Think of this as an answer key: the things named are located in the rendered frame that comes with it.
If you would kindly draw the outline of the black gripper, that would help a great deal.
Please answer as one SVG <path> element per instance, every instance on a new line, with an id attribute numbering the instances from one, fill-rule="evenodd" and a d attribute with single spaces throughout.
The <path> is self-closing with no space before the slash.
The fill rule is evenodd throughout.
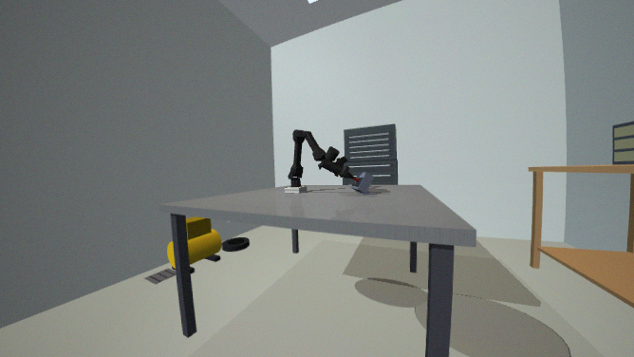
<path id="1" fill-rule="evenodd" d="M 334 173 L 336 177 L 340 176 L 340 178 L 354 179 L 354 177 L 348 172 L 349 168 L 350 167 L 348 166 L 342 167 L 336 162 L 333 162 L 328 171 Z"/>

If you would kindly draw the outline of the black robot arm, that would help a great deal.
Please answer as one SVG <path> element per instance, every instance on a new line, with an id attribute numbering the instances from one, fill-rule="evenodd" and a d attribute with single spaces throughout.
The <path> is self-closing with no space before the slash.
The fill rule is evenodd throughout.
<path id="1" fill-rule="evenodd" d="M 329 146 L 327 152 L 325 152 L 322 148 L 319 147 L 318 143 L 313 138 L 312 133 L 310 131 L 295 129 L 292 133 L 292 137 L 295 142 L 294 159 L 293 159 L 293 164 L 290 168 L 288 178 L 290 179 L 291 187 L 301 187 L 300 178 L 302 177 L 303 169 L 304 169 L 301 166 L 301 154 L 302 154 L 302 143 L 305 140 L 305 138 L 312 150 L 312 155 L 314 159 L 316 161 L 321 161 L 321 163 L 318 164 L 320 170 L 322 167 L 329 170 L 333 164 L 333 161 L 336 160 L 340 152 L 339 150 L 337 150 L 336 148 L 333 148 L 332 146 Z M 337 161 L 336 161 L 336 163 L 342 167 L 344 167 L 343 164 L 345 162 L 347 162 L 346 157 L 337 158 Z M 294 177 L 297 177 L 297 178 L 294 178 Z"/>

